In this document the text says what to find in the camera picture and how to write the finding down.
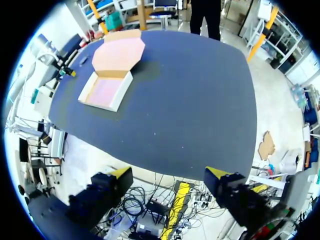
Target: open cardboard box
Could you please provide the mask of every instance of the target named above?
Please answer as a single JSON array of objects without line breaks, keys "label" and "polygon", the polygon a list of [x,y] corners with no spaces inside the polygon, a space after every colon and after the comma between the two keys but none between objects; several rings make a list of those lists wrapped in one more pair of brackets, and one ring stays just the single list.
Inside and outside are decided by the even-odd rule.
[{"label": "open cardboard box", "polygon": [[78,101],[116,112],[130,86],[130,70],[140,61],[145,44],[139,29],[109,33],[94,52],[94,72],[85,84]]}]

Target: yellow pole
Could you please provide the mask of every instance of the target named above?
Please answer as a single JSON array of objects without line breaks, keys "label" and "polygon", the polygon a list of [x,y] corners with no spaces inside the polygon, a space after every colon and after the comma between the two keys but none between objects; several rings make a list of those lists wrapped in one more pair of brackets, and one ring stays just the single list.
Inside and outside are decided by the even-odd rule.
[{"label": "yellow pole", "polygon": [[[92,9],[92,12],[93,12],[95,18],[99,19],[100,15],[99,15],[99,12],[97,11],[97,8],[96,8],[94,2],[92,0],[87,0],[87,2],[89,3],[90,8]],[[104,34],[108,34],[108,30],[107,30],[106,24],[104,22],[101,22],[99,25],[102,28]]]},{"label": "yellow pole", "polygon": [[[279,11],[279,7],[274,6],[272,8],[272,12],[271,12],[271,16],[270,16],[270,20],[266,23],[265,28],[270,30],[272,24],[274,24],[274,21],[276,19],[276,16],[278,14]],[[264,42],[264,40],[266,39],[266,35],[264,35],[263,33],[261,34],[258,42],[253,46],[248,58],[247,58],[247,62],[250,62],[250,60],[252,59],[252,57],[256,54],[256,52],[258,51],[258,48],[260,48],[260,46],[262,45],[262,43]]]}]

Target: blue container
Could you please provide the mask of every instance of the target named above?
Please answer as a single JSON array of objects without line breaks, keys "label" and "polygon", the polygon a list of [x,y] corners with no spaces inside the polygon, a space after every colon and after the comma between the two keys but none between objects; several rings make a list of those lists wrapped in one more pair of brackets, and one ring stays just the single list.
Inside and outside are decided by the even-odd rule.
[{"label": "blue container", "polygon": [[319,140],[318,138],[313,138],[313,146],[311,148],[312,151],[318,151]]},{"label": "blue container", "polygon": [[310,163],[318,162],[318,156],[319,156],[319,152],[318,151],[310,152]]},{"label": "blue container", "polygon": [[313,125],[317,122],[317,113],[314,108],[310,108],[310,111],[305,111],[303,113],[304,121]]}]

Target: box lid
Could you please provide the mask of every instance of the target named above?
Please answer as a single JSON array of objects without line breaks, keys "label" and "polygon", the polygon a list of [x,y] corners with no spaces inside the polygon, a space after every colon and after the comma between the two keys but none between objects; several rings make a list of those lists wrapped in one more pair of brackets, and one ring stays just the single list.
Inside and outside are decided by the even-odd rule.
[{"label": "box lid", "polygon": [[98,76],[105,77],[111,72],[129,72],[140,61],[145,48],[140,36],[138,29],[108,34],[92,58]]}]

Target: cardboard scrap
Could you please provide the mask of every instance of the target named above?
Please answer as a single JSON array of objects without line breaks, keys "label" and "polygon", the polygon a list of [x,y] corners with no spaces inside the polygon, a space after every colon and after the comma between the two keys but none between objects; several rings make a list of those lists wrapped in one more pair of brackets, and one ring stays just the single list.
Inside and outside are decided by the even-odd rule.
[{"label": "cardboard scrap", "polygon": [[269,155],[272,155],[275,152],[275,144],[270,135],[270,132],[267,131],[263,136],[263,142],[260,143],[258,148],[258,153],[262,160],[266,160]]}]

